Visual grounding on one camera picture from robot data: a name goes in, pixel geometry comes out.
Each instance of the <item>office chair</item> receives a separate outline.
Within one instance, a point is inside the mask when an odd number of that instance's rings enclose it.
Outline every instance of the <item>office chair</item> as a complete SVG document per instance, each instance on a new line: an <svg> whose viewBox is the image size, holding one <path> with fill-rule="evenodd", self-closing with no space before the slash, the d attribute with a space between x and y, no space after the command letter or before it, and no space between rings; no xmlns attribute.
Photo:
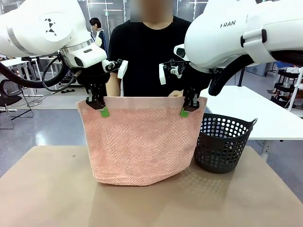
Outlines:
<svg viewBox="0 0 303 227"><path fill-rule="evenodd" d="M12 116L12 115L10 115L8 106L19 102L22 99L22 97L19 96L20 94L22 94L22 96L24 97L24 99L27 103L27 106L29 107L29 110L25 111L24 113L22 113L18 116ZM19 118L19 117L33 118L34 117L34 113L31 109L27 99L25 98L25 96L23 94L23 90L20 85L17 85L8 79L5 79L0 82L0 95L1 95L0 96L0 107L5 108L5 112L6 112L7 116L9 117L11 125L12 125L11 128L0 128L0 129L14 129L13 120L15 120L16 118ZM31 112L32 115L24 116L28 112Z"/></svg>

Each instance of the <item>pink cloth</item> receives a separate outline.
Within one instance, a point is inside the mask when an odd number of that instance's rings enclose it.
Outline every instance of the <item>pink cloth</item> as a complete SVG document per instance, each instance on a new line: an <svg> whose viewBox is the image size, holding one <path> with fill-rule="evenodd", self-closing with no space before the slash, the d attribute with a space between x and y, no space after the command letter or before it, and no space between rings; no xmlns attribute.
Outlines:
<svg viewBox="0 0 303 227"><path fill-rule="evenodd" d="M146 186L178 174L192 160L206 98L180 117L183 97L105 97L109 117L78 102L93 176L98 182Z"/></svg>

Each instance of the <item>perforated plastic basket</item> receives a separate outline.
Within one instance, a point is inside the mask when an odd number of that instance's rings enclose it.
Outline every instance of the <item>perforated plastic basket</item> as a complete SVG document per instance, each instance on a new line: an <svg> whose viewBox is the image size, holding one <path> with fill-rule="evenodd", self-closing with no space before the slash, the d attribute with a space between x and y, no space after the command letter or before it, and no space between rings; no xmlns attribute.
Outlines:
<svg viewBox="0 0 303 227"><path fill-rule="evenodd" d="M246 122L237 118L205 113L195 149L195 161L213 173L227 173L238 164L257 119Z"/></svg>

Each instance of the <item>neck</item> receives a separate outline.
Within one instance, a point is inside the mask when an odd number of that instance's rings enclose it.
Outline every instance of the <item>neck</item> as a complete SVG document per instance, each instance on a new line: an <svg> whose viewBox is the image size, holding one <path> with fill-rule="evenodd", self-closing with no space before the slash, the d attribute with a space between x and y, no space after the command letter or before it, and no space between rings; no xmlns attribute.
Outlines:
<svg viewBox="0 0 303 227"><path fill-rule="evenodd" d="M147 27L154 30L161 30L168 27L173 22L174 17L169 16L165 20L166 22L143 22Z"/></svg>

